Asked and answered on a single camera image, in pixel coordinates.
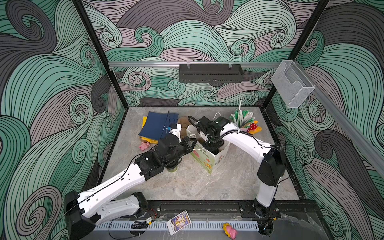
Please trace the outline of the white paper takeout bag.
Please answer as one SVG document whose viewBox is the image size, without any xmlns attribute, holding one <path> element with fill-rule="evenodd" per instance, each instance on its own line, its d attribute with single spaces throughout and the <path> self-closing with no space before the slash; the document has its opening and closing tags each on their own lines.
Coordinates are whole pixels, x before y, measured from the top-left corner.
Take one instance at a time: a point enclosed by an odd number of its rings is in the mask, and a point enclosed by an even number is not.
<svg viewBox="0 0 384 240">
<path fill-rule="evenodd" d="M 200 137 L 197 130 L 198 120 L 192 116 L 188 116 L 188 119 L 191 122 L 191 125 L 187 128 L 187 136 L 190 138 L 196 138 L 198 140 L 191 155 L 209 174 L 212 174 L 214 169 L 219 167 L 225 159 L 231 144 L 224 140 L 224 145 L 219 148 L 220 152 L 217 155 L 212 154 L 204 148 L 205 141 L 203 141 L 203 139 Z M 210 126 L 214 129 L 214 135 L 221 135 L 221 130 L 224 129 L 224 125 L 229 122 L 229 120 L 223 118 L 222 116 L 219 116 L 213 120 L 210 123 Z"/>
</svg>

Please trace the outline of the green paper coffee cup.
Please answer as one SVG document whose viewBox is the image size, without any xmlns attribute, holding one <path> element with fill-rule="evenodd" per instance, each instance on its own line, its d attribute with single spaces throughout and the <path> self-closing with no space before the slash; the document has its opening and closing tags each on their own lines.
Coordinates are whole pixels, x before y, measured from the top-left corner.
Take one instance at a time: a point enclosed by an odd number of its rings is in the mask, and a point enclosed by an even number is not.
<svg viewBox="0 0 384 240">
<path fill-rule="evenodd" d="M 167 170 L 168 170 L 168 172 L 170 172 L 170 173 L 174 173 L 177 169 L 178 169 L 178 168 L 175 167 L 175 168 L 173 168 L 173 169 L 167 169 Z"/>
</svg>

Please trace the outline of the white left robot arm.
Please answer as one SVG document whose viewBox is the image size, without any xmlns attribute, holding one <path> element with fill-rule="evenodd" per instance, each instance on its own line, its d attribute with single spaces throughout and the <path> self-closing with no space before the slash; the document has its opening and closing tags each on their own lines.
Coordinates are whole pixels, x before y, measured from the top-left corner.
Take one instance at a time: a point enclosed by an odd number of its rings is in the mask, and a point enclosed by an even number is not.
<svg viewBox="0 0 384 240">
<path fill-rule="evenodd" d="M 80 240 L 95 227 L 118 217 L 140 217 L 148 209 L 142 193 L 117 201 L 115 198 L 127 190 L 162 173 L 175 169 L 183 156 L 191 153 L 196 138 L 167 135 L 152 149 L 131 160 L 129 166 L 106 182 L 87 191 L 71 191 L 65 196 L 65 220 L 71 240 Z"/>
</svg>

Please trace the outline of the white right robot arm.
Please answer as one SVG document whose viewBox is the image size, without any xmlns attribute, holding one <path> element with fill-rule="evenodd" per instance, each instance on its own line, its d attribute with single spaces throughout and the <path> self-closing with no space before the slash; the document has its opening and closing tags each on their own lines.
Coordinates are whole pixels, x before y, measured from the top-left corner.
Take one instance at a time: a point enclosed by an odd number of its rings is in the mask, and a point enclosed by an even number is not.
<svg viewBox="0 0 384 240">
<path fill-rule="evenodd" d="M 217 150 L 224 141 L 242 149 L 260 166 L 257 177 L 259 191 L 254 200 L 255 214 L 264 217 L 270 213 L 279 182 L 286 172 L 285 157 L 281 147 L 263 142 L 253 134 L 243 131 L 224 117 L 209 120 L 202 117 L 197 122 L 198 132 L 205 141 L 205 148 Z"/>
</svg>

